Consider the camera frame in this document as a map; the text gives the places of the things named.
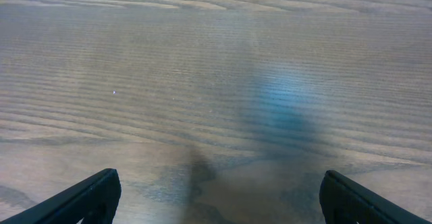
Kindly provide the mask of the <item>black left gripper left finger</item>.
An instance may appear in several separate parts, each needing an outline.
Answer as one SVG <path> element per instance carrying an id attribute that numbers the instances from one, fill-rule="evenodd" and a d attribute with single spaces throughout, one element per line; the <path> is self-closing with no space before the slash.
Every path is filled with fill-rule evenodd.
<path id="1" fill-rule="evenodd" d="M 122 187 L 116 169 L 104 169 L 2 224 L 112 224 Z"/>

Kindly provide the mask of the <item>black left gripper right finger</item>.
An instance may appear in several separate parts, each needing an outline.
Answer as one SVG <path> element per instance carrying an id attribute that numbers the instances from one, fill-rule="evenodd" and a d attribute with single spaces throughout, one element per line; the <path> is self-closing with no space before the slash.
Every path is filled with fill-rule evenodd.
<path id="1" fill-rule="evenodd" d="M 319 203 L 326 224 L 431 224 L 334 170 L 325 173 Z"/>

